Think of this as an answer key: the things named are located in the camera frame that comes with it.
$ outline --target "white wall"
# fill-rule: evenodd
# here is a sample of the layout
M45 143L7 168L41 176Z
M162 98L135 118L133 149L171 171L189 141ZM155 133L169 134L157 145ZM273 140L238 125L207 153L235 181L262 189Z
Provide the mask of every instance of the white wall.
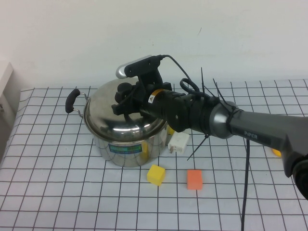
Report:
M6 94L28 86L101 85L147 54L192 77L308 76L307 0L0 0ZM177 81L170 62L162 76Z

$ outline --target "pot handle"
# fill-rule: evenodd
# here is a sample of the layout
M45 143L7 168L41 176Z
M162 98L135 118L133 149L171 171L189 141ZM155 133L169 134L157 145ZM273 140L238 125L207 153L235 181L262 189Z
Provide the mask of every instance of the pot handle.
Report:
M77 111L79 116L81 118L83 118L83 116L80 113L80 111L78 109L74 108L75 100L81 94L85 96L86 100L88 100L87 95L85 93L80 92L78 89L74 89L74 90L72 90L71 93L69 93L68 97L66 98L66 102L65 102L65 111L66 111L66 113L71 113L73 111Z

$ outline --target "stainless steel pot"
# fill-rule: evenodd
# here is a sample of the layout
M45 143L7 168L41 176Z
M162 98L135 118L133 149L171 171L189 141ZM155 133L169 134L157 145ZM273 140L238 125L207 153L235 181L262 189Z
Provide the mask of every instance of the stainless steel pot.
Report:
M117 104L115 93L123 82L135 84L137 78L115 79L101 86L91 97L74 89L66 99L67 113L77 111L94 136L102 157L123 167L136 167L160 155L166 146L167 123L140 113L115 115L111 105ZM87 101L83 115L74 109L77 96Z

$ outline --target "orange cube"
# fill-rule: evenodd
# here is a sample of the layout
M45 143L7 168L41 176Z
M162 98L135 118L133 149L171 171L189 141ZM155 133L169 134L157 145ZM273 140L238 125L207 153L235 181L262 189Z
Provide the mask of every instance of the orange cube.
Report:
M202 189L202 171L187 170L187 189L201 190Z

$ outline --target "yellow sticker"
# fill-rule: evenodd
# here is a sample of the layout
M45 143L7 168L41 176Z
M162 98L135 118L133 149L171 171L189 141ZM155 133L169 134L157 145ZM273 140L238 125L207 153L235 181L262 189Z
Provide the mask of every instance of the yellow sticker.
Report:
M164 89L157 89L157 90L153 91L152 94L151 94L150 97L149 97L148 102L149 102L149 103L153 103L155 96L156 96L158 93L160 93L161 91L163 91L163 90L164 90Z

